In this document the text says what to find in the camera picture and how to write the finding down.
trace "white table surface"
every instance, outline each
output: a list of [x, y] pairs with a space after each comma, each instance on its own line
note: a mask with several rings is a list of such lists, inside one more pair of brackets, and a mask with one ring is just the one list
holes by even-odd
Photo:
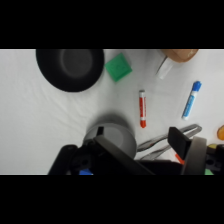
[[[190, 62], [176, 64], [165, 80], [156, 72], [164, 55], [156, 49], [106, 49], [106, 62], [123, 52], [133, 73], [114, 83], [104, 70], [82, 93], [65, 93], [42, 76], [35, 49], [0, 50], [0, 174], [47, 174], [59, 150], [81, 146], [96, 120], [123, 117], [137, 143], [197, 123], [208, 143], [223, 143], [224, 50], [200, 50]], [[189, 121], [181, 119], [192, 85], [203, 83]], [[147, 94], [147, 128], [139, 125], [139, 90]], [[163, 159], [175, 160], [170, 150]]]

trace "black bowl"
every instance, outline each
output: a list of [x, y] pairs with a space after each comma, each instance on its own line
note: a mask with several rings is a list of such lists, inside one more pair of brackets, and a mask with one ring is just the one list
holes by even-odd
[[66, 92], [89, 89], [104, 68], [102, 49], [37, 49], [36, 56], [44, 77]]

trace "orange lid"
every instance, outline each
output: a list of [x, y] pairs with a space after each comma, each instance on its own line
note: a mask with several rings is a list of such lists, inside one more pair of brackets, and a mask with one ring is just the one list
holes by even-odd
[[146, 121], [141, 121], [141, 127], [145, 128], [146, 127]]

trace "marker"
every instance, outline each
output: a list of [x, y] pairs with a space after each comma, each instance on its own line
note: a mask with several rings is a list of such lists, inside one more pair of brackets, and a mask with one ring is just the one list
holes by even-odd
[[189, 100], [187, 102], [187, 106], [185, 108], [185, 111], [184, 111], [184, 114], [183, 114], [183, 117], [182, 117], [182, 119], [185, 120], [185, 121], [187, 121], [189, 116], [190, 116], [190, 113], [191, 113], [192, 108], [194, 106], [194, 103], [195, 103], [196, 97], [198, 95], [198, 92], [201, 89], [201, 86], [202, 86], [201, 82], [195, 82], [194, 83], [191, 95], [189, 97]]
[[145, 128], [146, 127], [146, 95], [145, 95], [145, 91], [139, 92], [139, 98], [140, 98], [140, 114], [141, 114], [140, 125], [142, 128]]

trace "gray object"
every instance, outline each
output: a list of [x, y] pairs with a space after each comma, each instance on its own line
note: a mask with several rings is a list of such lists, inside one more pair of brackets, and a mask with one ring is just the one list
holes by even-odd
[[132, 159], [136, 156], [137, 143], [132, 133], [125, 127], [113, 124], [105, 123], [96, 125], [86, 135], [84, 141], [94, 139], [97, 136], [99, 127], [103, 127], [104, 137], [117, 146], [121, 151], [126, 153]]
[[[186, 136], [188, 138], [192, 138], [193, 136], [195, 136], [196, 134], [198, 134], [199, 132], [202, 131], [202, 127], [200, 127], [197, 124], [194, 124], [194, 125], [190, 125], [190, 126], [188, 126], [186, 128], [182, 128], [182, 129], [180, 129], [180, 131], [182, 133], [186, 133], [186, 132], [191, 131], [190, 133], [186, 134]], [[165, 140], [167, 138], [168, 138], [168, 134], [167, 135], [163, 135], [163, 136], [158, 137], [158, 138], [155, 138], [155, 139], [152, 139], [151, 141], [148, 141], [148, 142], [140, 145], [138, 147], [138, 150], [137, 151], [138, 152], [146, 151], [146, 150], [150, 149], [151, 147], [153, 147], [154, 145], [156, 145], [157, 143], [159, 143], [159, 142], [161, 142], [161, 141], [163, 141], [163, 140]], [[152, 152], [152, 153], [144, 156], [142, 158], [142, 160], [155, 160], [158, 157], [160, 157], [163, 153], [165, 153], [166, 151], [168, 151], [169, 149], [171, 149], [171, 146], [170, 145], [167, 145], [167, 146], [165, 146], [162, 149], [156, 150], [156, 151], [154, 151], [154, 152]]]
[[206, 167], [206, 152], [207, 140], [204, 138], [194, 137], [187, 154], [182, 175], [204, 175]]

